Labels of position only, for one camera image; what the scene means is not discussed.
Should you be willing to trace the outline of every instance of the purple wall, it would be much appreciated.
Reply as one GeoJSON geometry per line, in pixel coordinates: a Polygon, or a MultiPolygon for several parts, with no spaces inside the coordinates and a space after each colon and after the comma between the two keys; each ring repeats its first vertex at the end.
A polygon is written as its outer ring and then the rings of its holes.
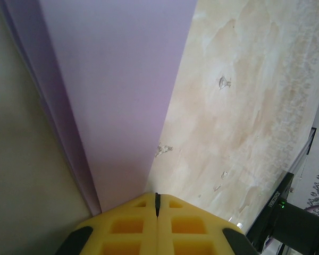
{"type": "Polygon", "coordinates": [[[100,205],[110,209],[144,191],[196,0],[39,2],[100,205]]]}

